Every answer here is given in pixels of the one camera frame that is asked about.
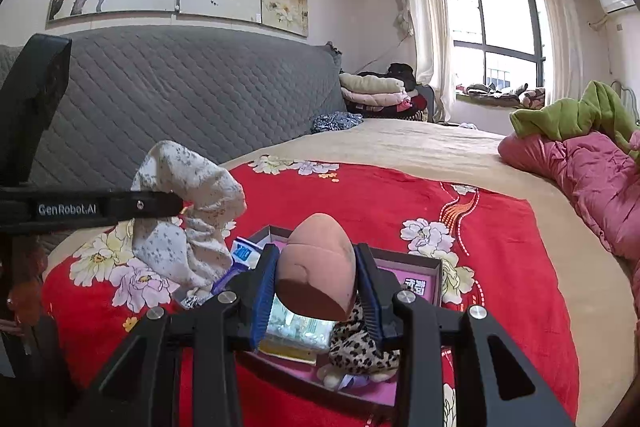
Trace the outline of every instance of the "window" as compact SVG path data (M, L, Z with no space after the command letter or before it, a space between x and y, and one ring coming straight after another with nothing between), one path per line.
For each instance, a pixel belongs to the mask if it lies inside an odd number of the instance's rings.
M536 0L447 0L456 86L543 86Z

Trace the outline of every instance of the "metal screw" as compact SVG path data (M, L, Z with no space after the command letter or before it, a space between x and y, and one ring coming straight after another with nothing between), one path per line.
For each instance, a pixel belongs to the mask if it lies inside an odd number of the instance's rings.
M164 315L164 308L161 306L156 306L155 308L151 308L146 311L146 318L151 319L152 321L156 321L161 319Z
M398 300L400 302L404 302L404 304L411 304L415 301L415 293L410 292L409 290L402 290L396 294Z
M218 295L218 301L223 304L231 304L232 302L235 302L237 298L238 296L230 291L222 292Z
M480 321L486 317L486 310L482 306L471 306L471 308L469 308L469 315Z

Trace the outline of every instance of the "pink comforter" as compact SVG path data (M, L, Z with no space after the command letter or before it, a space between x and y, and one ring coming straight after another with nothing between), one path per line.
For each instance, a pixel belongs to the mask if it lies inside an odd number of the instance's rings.
M632 147L634 143L640 145L640 132L634 133ZM629 260L640 315L640 168L636 163L596 131L563 142L512 134L502 140L498 152L512 167L555 181L604 247Z

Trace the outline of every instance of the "floral red bedspread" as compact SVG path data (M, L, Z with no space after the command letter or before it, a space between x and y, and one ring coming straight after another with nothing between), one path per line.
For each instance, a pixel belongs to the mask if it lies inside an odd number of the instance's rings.
M575 419L578 360L569 315L527 201L391 169L274 156L231 173L244 188L247 211L227 225L229 244L266 225L293 229L310 214L325 212L354 243L440 259L443 306L486 306ZM132 257L130 233L130 223L121 223L100 234L55 267L43 286L44 307L56 319L72 378L83 387L148 307L174 308L170 292L176 285ZM443 369L446 425L452 426L455 393L447 351ZM183 364L183 426L191 425L190 374ZM362 418L288 394L240 366L238 384L247 427L363 425Z

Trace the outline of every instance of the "green blanket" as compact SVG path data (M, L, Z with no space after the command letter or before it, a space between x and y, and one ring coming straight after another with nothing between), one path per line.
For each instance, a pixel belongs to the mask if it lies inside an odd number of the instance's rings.
M631 135L640 127L616 92L602 82L591 81L580 100L562 98L540 110L519 109L512 112L510 118L519 138L543 134L551 140L563 141L585 136L591 129L598 130L640 162L639 152L629 147Z

